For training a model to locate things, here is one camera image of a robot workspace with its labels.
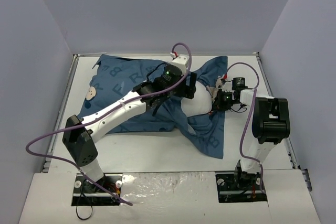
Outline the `white pillow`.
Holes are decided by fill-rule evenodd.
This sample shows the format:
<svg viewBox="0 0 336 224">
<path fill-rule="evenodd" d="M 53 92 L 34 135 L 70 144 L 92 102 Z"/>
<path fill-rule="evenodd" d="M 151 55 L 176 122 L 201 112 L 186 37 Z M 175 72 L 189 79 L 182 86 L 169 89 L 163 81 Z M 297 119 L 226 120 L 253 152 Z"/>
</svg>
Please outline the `white pillow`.
<svg viewBox="0 0 336 224">
<path fill-rule="evenodd" d="M 183 98 L 181 100 L 181 109 L 187 118 L 207 114 L 212 109 L 212 98 L 205 86 L 196 81 L 195 87 L 193 99 Z"/>
</svg>

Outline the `blue letter print pillowcase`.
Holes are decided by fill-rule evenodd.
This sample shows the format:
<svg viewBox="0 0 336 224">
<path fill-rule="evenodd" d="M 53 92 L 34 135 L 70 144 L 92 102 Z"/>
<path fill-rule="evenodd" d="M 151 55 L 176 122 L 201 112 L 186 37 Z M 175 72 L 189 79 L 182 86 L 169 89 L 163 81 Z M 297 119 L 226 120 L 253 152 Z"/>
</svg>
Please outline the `blue letter print pillowcase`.
<svg viewBox="0 0 336 224">
<path fill-rule="evenodd" d="M 227 69 L 226 57 L 198 70 L 160 60 L 103 55 L 78 117 L 94 141 L 106 133 L 178 128 L 203 154 L 223 158 L 224 112 L 213 112 L 209 88 Z"/>
</svg>

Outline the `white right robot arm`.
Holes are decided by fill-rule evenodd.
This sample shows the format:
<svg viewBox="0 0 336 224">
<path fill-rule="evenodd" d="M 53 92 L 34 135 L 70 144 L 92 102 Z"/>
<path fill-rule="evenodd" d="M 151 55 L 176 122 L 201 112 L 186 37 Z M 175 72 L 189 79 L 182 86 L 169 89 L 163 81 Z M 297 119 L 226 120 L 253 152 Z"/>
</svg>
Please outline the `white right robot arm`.
<svg viewBox="0 0 336 224">
<path fill-rule="evenodd" d="M 263 162 L 270 151 L 283 139 L 290 135 L 290 118 L 288 101 L 285 98 L 274 98 L 258 95 L 257 88 L 245 85 L 245 78 L 234 78 L 232 90 L 225 91 L 228 81 L 219 79 L 213 109 L 228 111 L 233 105 L 249 107 L 247 121 L 239 143 L 241 159 L 238 161 L 233 183 L 244 189 L 252 179 L 262 179 Z"/>
</svg>

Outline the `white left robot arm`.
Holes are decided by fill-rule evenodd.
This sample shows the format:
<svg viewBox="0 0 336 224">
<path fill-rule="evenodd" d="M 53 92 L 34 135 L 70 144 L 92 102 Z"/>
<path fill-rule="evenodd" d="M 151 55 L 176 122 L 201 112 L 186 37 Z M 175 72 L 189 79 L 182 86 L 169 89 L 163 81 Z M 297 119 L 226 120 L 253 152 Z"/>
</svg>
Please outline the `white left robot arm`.
<svg viewBox="0 0 336 224">
<path fill-rule="evenodd" d="M 87 186 L 101 191 L 106 185 L 104 172 L 97 160 L 96 143 L 125 121 L 158 108 L 169 98 L 192 99 L 196 91 L 196 73 L 166 65 L 153 81 L 146 80 L 108 107 L 83 118 L 68 118 L 62 142 L 75 166 L 88 177 Z"/>
</svg>

